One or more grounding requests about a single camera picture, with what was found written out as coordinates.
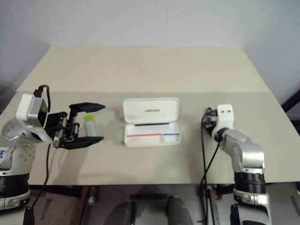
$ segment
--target floor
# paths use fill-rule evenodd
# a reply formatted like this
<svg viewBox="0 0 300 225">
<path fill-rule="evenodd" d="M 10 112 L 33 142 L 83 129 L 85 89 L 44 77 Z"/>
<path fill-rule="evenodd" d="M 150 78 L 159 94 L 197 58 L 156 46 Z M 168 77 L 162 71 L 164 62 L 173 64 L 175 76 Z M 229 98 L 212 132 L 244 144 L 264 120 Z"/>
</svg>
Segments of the floor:
<svg viewBox="0 0 300 225">
<path fill-rule="evenodd" d="M 299 225 L 300 195 L 295 184 L 270 184 L 267 185 L 267 191 L 270 194 L 273 225 Z M 115 205 L 136 198 L 137 194 L 144 194 L 144 199 L 136 200 L 136 225 L 166 225 L 166 195 L 180 197 L 185 202 L 194 225 L 201 224 L 199 223 L 202 220 L 201 208 L 196 185 L 134 185 L 101 186 L 99 202 L 90 207 L 84 225 L 102 225 Z M 232 194 L 224 195 L 221 201 L 216 202 L 215 216 L 218 215 L 219 220 L 216 225 L 230 224 L 230 205 L 233 203 L 235 202 Z M 69 224 L 76 204 L 77 199 L 72 197 L 44 194 L 35 207 L 36 225 Z"/>
</svg>

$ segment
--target beige tabletop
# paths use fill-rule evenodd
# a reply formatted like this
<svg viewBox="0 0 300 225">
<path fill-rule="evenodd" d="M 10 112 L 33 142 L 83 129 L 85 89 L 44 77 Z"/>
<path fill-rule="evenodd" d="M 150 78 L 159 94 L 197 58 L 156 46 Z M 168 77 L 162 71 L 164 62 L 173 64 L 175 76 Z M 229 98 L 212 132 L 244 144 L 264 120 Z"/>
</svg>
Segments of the beige tabletop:
<svg viewBox="0 0 300 225">
<path fill-rule="evenodd" d="M 16 111 L 23 91 L 49 84 L 52 112 L 95 102 L 97 135 L 105 139 L 85 149 L 51 150 L 48 184 L 199 183 L 203 175 L 200 119 L 204 109 L 232 104 L 234 128 L 265 151 L 267 182 L 300 180 L 300 138 L 280 105 L 241 49 L 52 47 L 19 88 L 1 116 Z M 122 101 L 126 98 L 176 97 L 181 144 L 126 148 Z M 83 115 L 80 136 L 85 135 Z M 205 135 L 207 160 L 216 143 Z M 46 145 L 37 146 L 30 184 L 45 179 Z M 233 183 L 231 160 L 219 151 L 209 183 Z"/>
</svg>

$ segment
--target white pen case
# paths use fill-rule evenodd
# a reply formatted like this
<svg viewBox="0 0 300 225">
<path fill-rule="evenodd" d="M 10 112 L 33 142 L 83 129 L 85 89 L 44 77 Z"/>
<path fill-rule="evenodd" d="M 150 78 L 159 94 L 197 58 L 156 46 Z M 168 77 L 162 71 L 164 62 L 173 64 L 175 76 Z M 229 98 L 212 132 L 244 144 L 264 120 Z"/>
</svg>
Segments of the white pen case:
<svg viewBox="0 0 300 225">
<path fill-rule="evenodd" d="M 179 100 L 168 98 L 132 98 L 123 101 L 124 143 L 127 147 L 175 145 L 181 142 Z"/>
</svg>

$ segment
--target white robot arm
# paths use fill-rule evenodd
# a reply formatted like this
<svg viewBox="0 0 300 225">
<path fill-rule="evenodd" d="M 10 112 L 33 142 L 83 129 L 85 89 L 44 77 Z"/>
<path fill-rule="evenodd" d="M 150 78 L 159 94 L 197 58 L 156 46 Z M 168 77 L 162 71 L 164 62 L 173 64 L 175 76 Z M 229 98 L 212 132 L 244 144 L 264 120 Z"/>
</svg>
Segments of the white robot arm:
<svg viewBox="0 0 300 225">
<path fill-rule="evenodd" d="M 232 159 L 235 188 L 231 225 L 271 225 L 269 195 L 264 180 L 264 153 L 258 144 L 233 129 L 232 105 L 207 110 L 204 128 Z"/>
<path fill-rule="evenodd" d="M 97 143 L 103 137 L 78 137 L 79 112 L 95 112 L 105 106 L 95 103 L 70 105 L 66 112 L 49 113 L 41 98 L 39 86 L 33 95 L 23 94 L 16 117 L 0 131 L 0 224 L 31 225 L 33 209 L 29 202 L 29 173 L 38 143 L 52 144 L 55 148 L 77 149 Z"/>
</svg>

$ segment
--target green object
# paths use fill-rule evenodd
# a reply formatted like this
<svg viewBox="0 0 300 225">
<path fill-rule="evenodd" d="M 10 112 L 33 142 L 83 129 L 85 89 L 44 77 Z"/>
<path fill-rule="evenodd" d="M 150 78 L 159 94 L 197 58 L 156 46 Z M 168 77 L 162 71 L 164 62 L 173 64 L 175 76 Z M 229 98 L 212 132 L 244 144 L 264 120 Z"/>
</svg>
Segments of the green object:
<svg viewBox="0 0 300 225">
<path fill-rule="evenodd" d="M 84 116 L 84 122 L 95 121 L 92 114 L 87 114 Z"/>
</svg>

